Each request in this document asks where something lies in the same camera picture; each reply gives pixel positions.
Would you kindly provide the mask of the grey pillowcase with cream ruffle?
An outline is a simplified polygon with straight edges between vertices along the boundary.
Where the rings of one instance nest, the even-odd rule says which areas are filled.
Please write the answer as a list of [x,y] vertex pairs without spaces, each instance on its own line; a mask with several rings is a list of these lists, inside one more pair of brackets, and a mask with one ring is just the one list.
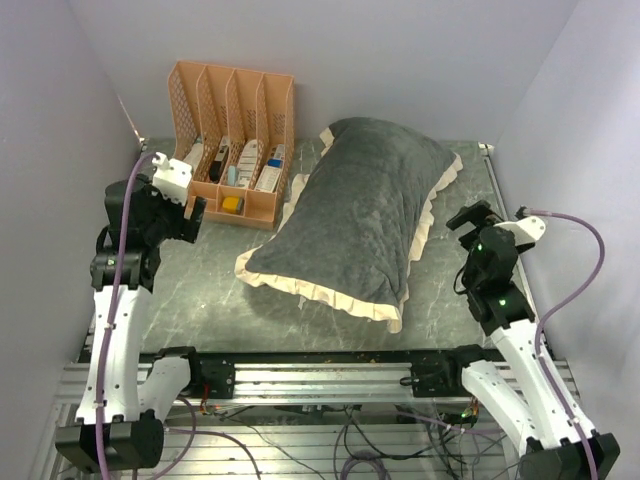
[[398,333],[432,203],[462,159],[414,129],[367,117],[338,120],[321,139],[322,157],[293,182],[277,233],[238,256],[236,277]]

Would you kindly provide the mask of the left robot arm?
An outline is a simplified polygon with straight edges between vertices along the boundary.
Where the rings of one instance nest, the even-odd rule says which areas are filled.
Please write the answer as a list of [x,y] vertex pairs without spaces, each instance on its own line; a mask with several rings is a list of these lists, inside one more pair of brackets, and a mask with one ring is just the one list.
[[206,202],[189,208],[191,175],[138,174],[105,190],[107,225],[91,262],[95,326],[89,371],[71,426],[56,431],[58,452],[76,469],[108,479],[123,470],[155,467],[164,446],[163,423],[179,396],[204,388],[193,347],[159,351],[138,379],[143,322],[166,240],[192,243]]

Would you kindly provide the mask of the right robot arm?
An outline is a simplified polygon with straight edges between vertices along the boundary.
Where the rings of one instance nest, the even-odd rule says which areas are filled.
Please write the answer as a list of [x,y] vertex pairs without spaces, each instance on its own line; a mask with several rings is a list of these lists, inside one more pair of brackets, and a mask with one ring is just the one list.
[[520,255],[546,231],[543,211],[521,208],[504,221],[485,201],[462,207],[447,221],[450,230],[466,223],[459,242],[467,252],[457,274],[472,317],[515,376],[509,386],[477,345],[459,347],[455,362],[440,373],[442,387],[473,395],[516,448],[524,479],[604,479],[620,455],[611,433],[601,433],[570,393],[542,339],[538,319],[513,281]]

